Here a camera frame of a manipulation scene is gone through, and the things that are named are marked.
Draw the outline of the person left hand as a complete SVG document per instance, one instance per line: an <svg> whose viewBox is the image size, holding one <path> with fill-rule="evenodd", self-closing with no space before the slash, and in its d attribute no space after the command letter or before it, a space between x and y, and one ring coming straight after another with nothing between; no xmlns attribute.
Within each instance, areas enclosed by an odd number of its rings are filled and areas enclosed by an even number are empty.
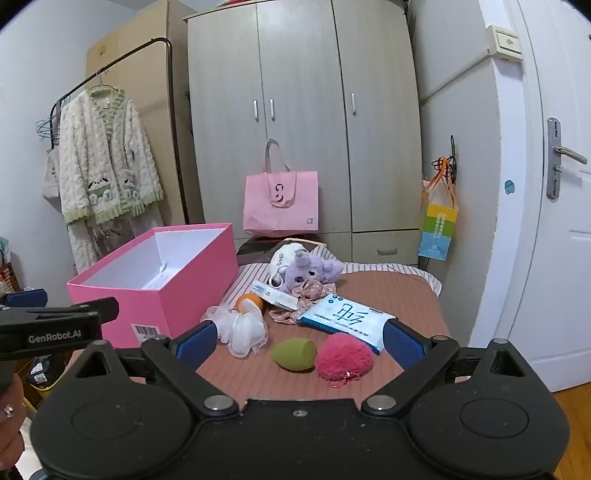
<svg viewBox="0 0 591 480"><path fill-rule="evenodd" d="M2 471L14 467L24 451L24 440L20 432L26 417L23 399L22 382L14 374L10 386L1 396L0 464Z"/></svg>

